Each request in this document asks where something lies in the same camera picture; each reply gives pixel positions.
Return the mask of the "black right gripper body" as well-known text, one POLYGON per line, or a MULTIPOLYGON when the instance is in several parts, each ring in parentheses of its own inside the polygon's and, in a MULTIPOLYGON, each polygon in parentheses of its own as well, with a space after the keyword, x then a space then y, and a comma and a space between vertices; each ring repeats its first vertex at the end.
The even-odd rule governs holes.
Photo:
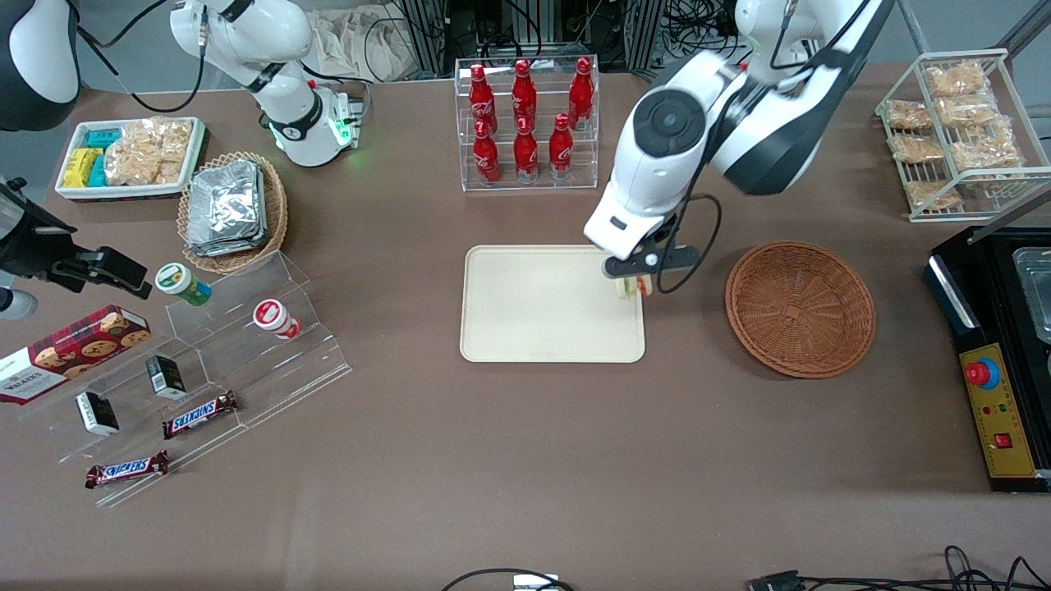
POLYGON ((30 202, 23 187, 23 178, 2 179, 2 270, 45 283, 79 284, 76 277, 55 270, 78 254, 73 240, 78 228, 30 202))

